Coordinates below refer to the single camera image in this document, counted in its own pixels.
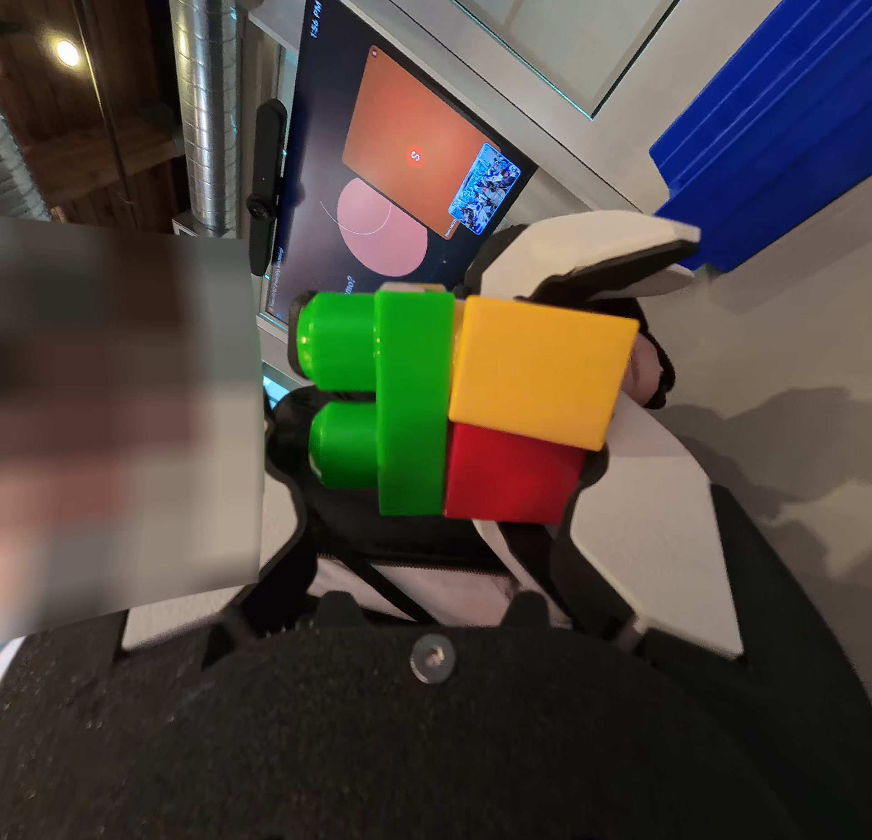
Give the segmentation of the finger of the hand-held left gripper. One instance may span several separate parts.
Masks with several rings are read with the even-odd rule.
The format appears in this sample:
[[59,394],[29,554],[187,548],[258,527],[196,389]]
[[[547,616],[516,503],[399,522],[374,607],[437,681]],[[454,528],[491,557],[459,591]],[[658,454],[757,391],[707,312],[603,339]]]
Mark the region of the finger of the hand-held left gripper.
[[682,262],[698,227],[603,210],[515,225],[490,236],[467,271],[467,293],[529,303],[594,303],[656,297],[686,287]]
[[553,540],[547,526],[484,520],[473,520],[473,525],[522,591],[541,594],[550,609],[562,608],[551,576]]

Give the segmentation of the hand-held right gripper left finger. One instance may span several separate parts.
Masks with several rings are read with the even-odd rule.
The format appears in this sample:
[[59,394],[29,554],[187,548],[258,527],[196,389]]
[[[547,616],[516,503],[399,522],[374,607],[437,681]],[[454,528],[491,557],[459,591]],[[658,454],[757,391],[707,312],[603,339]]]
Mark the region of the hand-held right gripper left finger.
[[246,620],[242,603],[265,584],[269,572],[288,548],[299,540],[306,525],[301,490],[264,453],[266,476],[263,516],[260,527],[260,570],[256,581],[243,586],[204,591],[170,598],[127,612],[123,632],[124,650],[142,650],[189,631],[219,627],[232,646],[256,639],[252,623]]

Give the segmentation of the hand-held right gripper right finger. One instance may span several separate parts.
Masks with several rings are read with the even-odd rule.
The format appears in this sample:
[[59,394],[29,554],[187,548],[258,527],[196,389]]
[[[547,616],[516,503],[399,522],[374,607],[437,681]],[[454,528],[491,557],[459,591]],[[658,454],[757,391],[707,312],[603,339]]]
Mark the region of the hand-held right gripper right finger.
[[652,631],[743,651],[711,483],[639,405],[616,405],[595,482],[567,507],[550,575],[584,631],[633,650]]

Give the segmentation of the red mega block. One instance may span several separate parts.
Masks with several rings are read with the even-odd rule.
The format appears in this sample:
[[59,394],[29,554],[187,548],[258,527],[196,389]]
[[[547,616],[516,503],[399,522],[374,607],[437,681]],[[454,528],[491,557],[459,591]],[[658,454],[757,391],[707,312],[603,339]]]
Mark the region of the red mega block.
[[449,519],[558,524],[586,451],[449,423],[443,513]]

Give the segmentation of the yellow mega block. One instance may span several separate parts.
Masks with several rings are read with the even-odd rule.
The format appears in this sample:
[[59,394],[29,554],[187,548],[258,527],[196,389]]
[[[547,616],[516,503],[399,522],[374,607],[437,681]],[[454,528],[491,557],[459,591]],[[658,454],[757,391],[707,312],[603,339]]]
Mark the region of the yellow mega block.
[[639,323],[494,298],[464,302],[448,418],[599,451]]

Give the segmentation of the green mega block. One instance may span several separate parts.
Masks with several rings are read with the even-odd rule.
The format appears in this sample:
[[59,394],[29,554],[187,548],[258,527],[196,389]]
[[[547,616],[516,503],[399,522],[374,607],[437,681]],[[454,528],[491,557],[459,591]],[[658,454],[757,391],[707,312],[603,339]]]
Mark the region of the green mega block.
[[374,489],[387,517],[442,514],[455,297],[438,284],[306,290],[289,364],[336,396],[313,418],[310,464],[330,489]]

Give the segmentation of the blue storage bin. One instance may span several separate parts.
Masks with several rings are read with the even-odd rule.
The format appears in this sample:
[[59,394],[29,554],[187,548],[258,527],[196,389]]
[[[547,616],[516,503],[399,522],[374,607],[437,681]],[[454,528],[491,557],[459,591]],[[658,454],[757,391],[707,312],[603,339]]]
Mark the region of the blue storage bin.
[[730,271],[871,172],[871,0],[782,0],[650,147],[700,229],[681,264]]

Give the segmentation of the person's left hand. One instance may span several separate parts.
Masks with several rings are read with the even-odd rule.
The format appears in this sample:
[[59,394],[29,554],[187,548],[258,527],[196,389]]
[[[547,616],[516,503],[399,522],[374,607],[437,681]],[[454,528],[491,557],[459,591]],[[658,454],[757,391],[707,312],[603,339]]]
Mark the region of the person's left hand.
[[658,351],[644,334],[635,337],[622,391],[640,406],[647,406],[658,393],[662,377]]

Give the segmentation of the computer monitor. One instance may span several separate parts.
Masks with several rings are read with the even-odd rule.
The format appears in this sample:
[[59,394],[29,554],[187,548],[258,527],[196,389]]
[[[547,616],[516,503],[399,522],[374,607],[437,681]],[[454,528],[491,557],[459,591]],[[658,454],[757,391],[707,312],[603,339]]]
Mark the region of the computer monitor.
[[340,0],[305,0],[263,313],[307,290],[454,289],[536,164]]

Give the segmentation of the glass window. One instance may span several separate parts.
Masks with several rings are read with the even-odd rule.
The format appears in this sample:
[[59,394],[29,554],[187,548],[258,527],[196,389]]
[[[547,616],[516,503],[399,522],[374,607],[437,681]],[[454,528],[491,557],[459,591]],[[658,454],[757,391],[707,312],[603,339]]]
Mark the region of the glass window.
[[650,147],[781,0],[341,1],[583,205],[650,214]]

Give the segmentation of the black webcam bar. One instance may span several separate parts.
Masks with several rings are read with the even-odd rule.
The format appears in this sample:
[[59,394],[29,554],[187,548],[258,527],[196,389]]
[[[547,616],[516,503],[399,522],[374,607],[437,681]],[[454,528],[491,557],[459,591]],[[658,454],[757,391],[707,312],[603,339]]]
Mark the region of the black webcam bar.
[[257,108],[252,186],[245,201],[249,216],[248,261],[257,278],[264,277],[271,261],[287,125],[288,112],[280,100],[269,99]]

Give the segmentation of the silver duct pipe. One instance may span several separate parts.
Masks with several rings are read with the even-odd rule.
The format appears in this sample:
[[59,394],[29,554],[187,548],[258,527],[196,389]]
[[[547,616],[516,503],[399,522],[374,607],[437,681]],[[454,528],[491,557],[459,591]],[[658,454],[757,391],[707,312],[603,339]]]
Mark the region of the silver duct pipe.
[[1,216],[52,221],[37,181],[3,114],[1,114]]
[[243,236],[241,47],[263,0],[168,0],[193,221],[203,235]]

